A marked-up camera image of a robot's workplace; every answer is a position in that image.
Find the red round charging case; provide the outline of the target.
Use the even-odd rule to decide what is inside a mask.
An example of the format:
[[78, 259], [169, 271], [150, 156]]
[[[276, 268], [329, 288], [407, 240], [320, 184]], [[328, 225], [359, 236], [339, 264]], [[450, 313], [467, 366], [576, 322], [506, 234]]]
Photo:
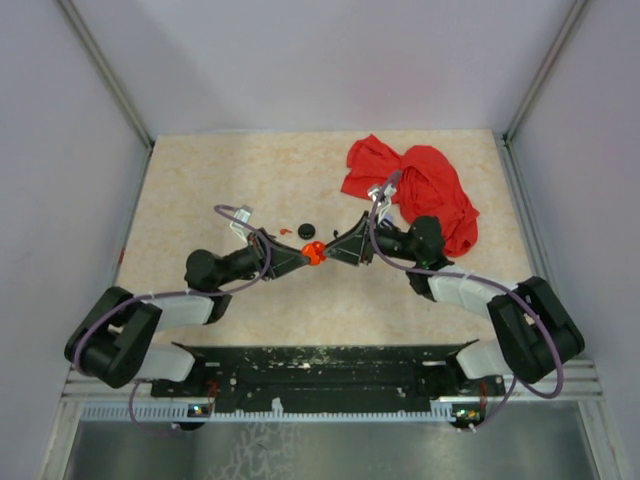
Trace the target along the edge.
[[326, 260], [325, 256], [326, 245], [320, 241], [314, 241], [306, 244], [301, 253], [309, 259], [311, 266], [317, 266]]

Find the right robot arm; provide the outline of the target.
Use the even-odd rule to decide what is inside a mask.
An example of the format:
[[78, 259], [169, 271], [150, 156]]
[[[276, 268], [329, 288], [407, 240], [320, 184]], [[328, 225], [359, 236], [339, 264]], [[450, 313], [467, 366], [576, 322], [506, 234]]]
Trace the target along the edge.
[[324, 254], [354, 266], [379, 257], [404, 271], [417, 295], [491, 322], [495, 339], [462, 347], [446, 372], [448, 387], [458, 395], [470, 395], [492, 375], [511, 374], [534, 384], [584, 351], [582, 333], [545, 279], [533, 276], [505, 286], [456, 267], [444, 247], [435, 217], [421, 216], [401, 231], [364, 214], [328, 243]]

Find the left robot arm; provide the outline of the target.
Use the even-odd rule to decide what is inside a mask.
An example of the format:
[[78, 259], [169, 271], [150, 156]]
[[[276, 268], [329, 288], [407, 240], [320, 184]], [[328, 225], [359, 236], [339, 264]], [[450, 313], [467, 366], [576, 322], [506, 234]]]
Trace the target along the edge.
[[164, 379], [184, 395], [197, 396], [207, 387], [207, 371], [185, 347], [153, 347], [154, 335], [215, 323], [234, 293], [310, 263], [301, 251], [272, 240], [262, 229], [225, 256], [195, 250], [186, 260], [185, 290], [138, 296], [118, 286], [105, 290], [70, 336], [64, 357], [80, 374], [114, 389], [135, 379]]

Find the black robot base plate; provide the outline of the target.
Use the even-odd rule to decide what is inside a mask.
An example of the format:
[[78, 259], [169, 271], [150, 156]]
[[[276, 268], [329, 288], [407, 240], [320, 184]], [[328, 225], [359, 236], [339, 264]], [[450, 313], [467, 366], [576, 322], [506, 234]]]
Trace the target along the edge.
[[444, 397], [499, 397], [494, 374], [464, 379], [457, 345], [194, 347], [182, 382], [155, 380], [154, 398], [213, 399], [218, 413], [428, 412]]

